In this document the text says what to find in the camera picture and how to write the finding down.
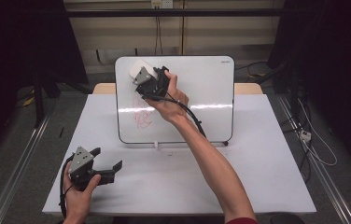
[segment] person's left hand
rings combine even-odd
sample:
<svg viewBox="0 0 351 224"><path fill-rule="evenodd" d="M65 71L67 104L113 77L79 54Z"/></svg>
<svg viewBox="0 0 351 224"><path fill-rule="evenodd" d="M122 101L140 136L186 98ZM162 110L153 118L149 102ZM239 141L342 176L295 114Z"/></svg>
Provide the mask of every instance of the person's left hand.
<svg viewBox="0 0 351 224"><path fill-rule="evenodd" d="M84 191L79 191L71 183L71 179L68 175L71 162L68 162L65 167L63 177L63 190L66 190L65 201L67 204L67 217L65 218L64 224L66 223L84 223L86 217L89 214L91 208L91 194L100 182L101 176L95 175L89 185Z"/></svg>

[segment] red marker scribble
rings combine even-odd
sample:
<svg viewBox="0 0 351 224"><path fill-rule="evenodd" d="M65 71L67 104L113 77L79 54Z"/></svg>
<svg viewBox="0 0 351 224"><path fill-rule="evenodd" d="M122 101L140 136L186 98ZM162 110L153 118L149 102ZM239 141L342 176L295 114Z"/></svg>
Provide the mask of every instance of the red marker scribble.
<svg viewBox="0 0 351 224"><path fill-rule="evenodd" d="M135 96L133 98L133 107L138 109L148 108L148 104L147 102L141 100L139 96ZM148 110L140 110L140 111L134 112L133 117L134 117L134 121L137 123L137 128L146 129L146 127L148 127L149 124L152 123L152 121L150 121L149 119L151 114L152 114L152 111L148 111Z"/></svg>

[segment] red shirt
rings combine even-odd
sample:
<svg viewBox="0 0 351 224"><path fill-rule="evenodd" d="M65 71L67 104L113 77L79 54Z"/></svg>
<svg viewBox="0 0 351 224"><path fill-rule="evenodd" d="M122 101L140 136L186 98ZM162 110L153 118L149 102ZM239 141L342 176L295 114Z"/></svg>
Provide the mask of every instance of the red shirt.
<svg viewBox="0 0 351 224"><path fill-rule="evenodd" d="M249 217L238 217L227 222L227 224L258 224L258 222Z"/></svg>

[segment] black horizontal bar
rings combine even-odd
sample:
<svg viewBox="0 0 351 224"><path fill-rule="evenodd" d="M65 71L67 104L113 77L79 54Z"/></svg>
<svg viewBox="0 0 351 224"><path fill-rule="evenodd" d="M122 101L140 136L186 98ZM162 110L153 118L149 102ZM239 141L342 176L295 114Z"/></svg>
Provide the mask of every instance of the black horizontal bar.
<svg viewBox="0 0 351 224"><path fill-rule="evenodd" d="M89 9L67 10L70 18L89 17L272 17L311 14L304 8L246 9Z"/></svg>

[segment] person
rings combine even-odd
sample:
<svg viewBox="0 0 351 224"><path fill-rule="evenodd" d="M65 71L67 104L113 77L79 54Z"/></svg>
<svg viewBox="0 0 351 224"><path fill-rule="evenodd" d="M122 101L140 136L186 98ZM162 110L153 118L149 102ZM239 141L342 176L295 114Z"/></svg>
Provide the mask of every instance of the person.
<svg viewBox="0 0 351 224"><path fill-rule="evenodd" d="M176 87L177 76L165 71L169 77L168 95L188 105L188 96ZM222 154L198 131L187 113L178 104L167 101L153 101L146 99L147 103L159 111L161 116L173 124L195 157L208 186L217 196L218 202L224 212L227 224L255 224L256 221L251 203L246 195L241 180L229 162ZM64 174L64 188L71 187L68 173ZM95 176L85 191L70 189L66 194L67 217L64 223L83 223L89 213L91 194L100 181Z"/></svg>

